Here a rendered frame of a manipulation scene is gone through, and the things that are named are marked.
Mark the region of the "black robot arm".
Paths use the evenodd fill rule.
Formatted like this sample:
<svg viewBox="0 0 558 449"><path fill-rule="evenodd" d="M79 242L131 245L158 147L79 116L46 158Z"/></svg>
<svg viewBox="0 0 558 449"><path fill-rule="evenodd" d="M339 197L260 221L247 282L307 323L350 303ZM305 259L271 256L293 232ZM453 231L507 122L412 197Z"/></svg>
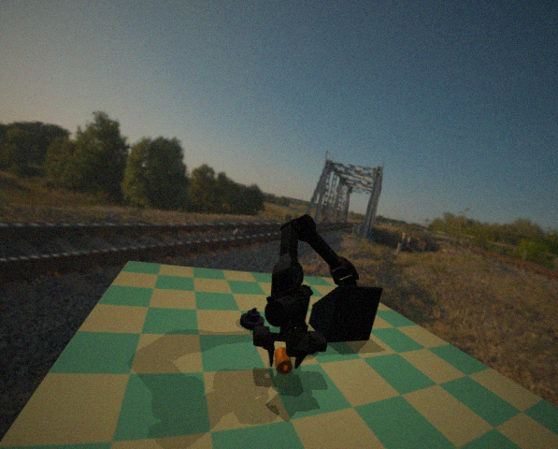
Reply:
<svg viewBox="0 0 558 449"><path fill-rule="evenodd" d="M274 266L271 283L271 296L266 298L265 320L272 326L282 326L294 318L307 316L308 303L313 294L310 286L302 284L304 273L298 263L298 240L307 242L328 264L335 284L358 286L359 276L355 266L347 258L339 257L317 233L316 224L311 216L304 214L291 219L280 227L281 241L279 261ZM348 278L342 279L351 275ZM302 286L301 286L302 285ZM289 357L305 358L313 355L318 347L318 338L311 338L308 325L296 327L288 324L282 339L286 340L286 354Z"/></svg>

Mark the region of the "orange knob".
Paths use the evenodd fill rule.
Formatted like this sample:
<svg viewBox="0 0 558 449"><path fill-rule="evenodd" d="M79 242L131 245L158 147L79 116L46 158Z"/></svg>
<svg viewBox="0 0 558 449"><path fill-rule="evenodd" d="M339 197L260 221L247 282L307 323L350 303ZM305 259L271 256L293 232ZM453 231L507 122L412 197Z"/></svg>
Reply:
<svg viewBox="0 0 558 449"><path fill-rule="evenodd" d="M288 374L293 366L290 357L286 354L286 348L279 347L275 351L274 356L278 372L280 374Z"/></svg>

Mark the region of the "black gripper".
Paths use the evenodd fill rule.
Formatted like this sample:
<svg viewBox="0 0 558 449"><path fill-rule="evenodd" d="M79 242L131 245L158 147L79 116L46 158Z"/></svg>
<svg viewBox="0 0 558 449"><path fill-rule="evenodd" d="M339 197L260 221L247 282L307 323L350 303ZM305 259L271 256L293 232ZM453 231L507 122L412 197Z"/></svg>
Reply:
<svg viewBox="0 0 558 449"><path fill-rule="evenodd" d="M303 324L304 325L306 324L305 320L306 320L306 317L303 318L303 319L294 318L289 323L282 325L280 327L280 332L279 333L270 332L269 326L258 326L257 325L253 329L253 345L264 347L264 349L267 350L268 357L269 357L270 368L272 368L273 356L274 356L274 351L275 351L274 341L286 342L286 340L282 339L282 333L283 333L285 327L290 323L295 323L296 327L302 327ZM311 335L311 338L318 338L319 344L318 344L317 350L315 352L325 352L326 348L327 348L327 341L323 337L322 332L321 331L309 331L308 334ZM295 362L294 362L294 367L297 369L305 358L296 357Z"/></svg>

